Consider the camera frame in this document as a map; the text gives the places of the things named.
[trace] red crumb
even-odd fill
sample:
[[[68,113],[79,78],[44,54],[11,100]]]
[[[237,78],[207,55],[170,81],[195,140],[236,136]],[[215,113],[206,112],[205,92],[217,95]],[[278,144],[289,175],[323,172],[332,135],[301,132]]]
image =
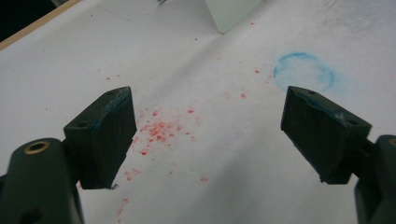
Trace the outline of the red crumb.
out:
[[[156,117],[158,115],[158,110],[154,110],[154,112],[152,112],[152,117]]]
[[[140,173],[142,173],[141,171],[139,171],[139,170],[136,170],[136,169],[132,169],[132,172],[134,172],[134,175],[140,175]]]
[[[123,209],[124,209],[125,204],[127,204],[128,202],[129,202],[128,199],[123,198],[123,199],[122,199],[122,205],[121,205],[121,207],[120,207],[119,209],[117,209],[117,220],[118,220],[119,223],[121,222],[120,215],[121,215],[122,212],[123,212]]]
[[[206,183],[209,179],[205,175],[201,175],[201,182]]]
[[[127,179],[128,181],[131,181],[131,180],[132,180],[132,174],[131,174],[131,172],[125,171],[125,172],[124,172],[124,175],[126,176],[126,179]]]
[[[181,126],[180,124],[178,124],[177,125],[177,127],[176,127],[176,130],[178,131],[178,132],[180,132],[180,130],[183,128],[183,126]]]

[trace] blue tape residue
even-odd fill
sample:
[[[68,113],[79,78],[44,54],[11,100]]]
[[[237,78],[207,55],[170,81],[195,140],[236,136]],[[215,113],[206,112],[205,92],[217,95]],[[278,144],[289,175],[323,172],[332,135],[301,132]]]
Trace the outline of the blue tape residue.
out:
[[[335,72],[317,57],[296,52],[281,57],[274,68],[276,85],[286,91],[288,86],[324,92],[336,80]]]

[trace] red powder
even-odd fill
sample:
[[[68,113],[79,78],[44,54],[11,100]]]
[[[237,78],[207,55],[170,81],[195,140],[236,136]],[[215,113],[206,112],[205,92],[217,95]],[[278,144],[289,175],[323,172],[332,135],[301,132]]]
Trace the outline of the red powder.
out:
[[[134,175],[140,175],[140,173],[142,173],[141,171],[136,169],[132,169],[132,172],[134,172]]]
[[[195,125],[198,126],[198,127],[201,127],[201,125],[202,125],[201,117],[198,116],[198,117],[195,118]]]
[[[273,78],[273,75],[269,75],[267,79],[265,79],[265,84],[269,84],[271,79]]]
[[[132,174],[131,174],[131,172],[125,171],[125,172],[124,172],[124,175],[126,176],[126,179],[127,179],[128,181],[131,181],[131,180],[132,180]]]
[[[226,98],[226,99],[228,99],[228,98],[230,98],[230,96],[231,96],[231,94],[229,93],[229,92],[224,92],[224,97]]]
[[[201,175],[201,182],[206,183],[209,179],[205,175]]]
[[[121,215],[122,212],[123,212],[123,209],[124,209],[125,204],[127,204],[128,202],[129,202],[128,199],[123,198],[123,199],[122,199],[122,205],[121,205],[121,207],[120,207],[119,209],[117,209],[117,220],[118,220],[119,223],[121,222],[120,215]]]

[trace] white tabletop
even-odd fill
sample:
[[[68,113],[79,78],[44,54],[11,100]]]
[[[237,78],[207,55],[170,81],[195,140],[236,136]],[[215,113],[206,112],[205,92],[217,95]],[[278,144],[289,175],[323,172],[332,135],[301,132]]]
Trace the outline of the white tabletop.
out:
[[[131,86],[138,132],[118,187],[79,191],[86,223],[357,223],[356,177],[321,184],[280,131],[285,90],[396,134],[396,2],[263,1],[225,35],[204,0],[158,5],[84,0],[0,51],[0,175]]]

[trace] blue circle stain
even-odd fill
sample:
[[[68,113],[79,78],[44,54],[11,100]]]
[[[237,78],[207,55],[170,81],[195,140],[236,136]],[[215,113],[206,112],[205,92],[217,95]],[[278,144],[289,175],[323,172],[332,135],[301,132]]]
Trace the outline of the blue circle stain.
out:
[[[298,52],[280,58],[274,69],[276,85],[283,91],[288,86],[326,91],[335,80],[334,71],[317,57]]]

